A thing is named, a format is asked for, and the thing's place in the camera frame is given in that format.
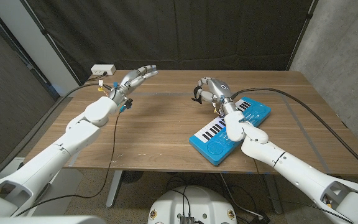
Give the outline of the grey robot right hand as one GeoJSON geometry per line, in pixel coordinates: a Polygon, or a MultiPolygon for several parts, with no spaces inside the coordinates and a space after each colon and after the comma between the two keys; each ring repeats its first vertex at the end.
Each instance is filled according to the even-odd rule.
{"type": "Polygon", "coordinates": [[[193,94],[193,101],[200,104],[202,104],[203,100],[211,102],[214,107],[214,111],[220,118],[223,118],[230,112],[237,110],[233,102],[233,93],[231,92],[229,86],[227,83],[216,78],[201,78],[193,90],[193,94]]]}

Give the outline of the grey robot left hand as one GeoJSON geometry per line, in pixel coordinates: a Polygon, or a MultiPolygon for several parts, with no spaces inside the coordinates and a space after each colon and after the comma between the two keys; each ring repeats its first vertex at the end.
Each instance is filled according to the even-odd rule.
{"type": "Polygon", "coordinates": [[[117,87],[114,87],[110,92],[109,98],[117,105],[123,105],[137,87],[141,86],[146,79],[156,74],[158,74],[158,70],[155,65],[146,65],[130,71],[124,76],[117,87]]]}

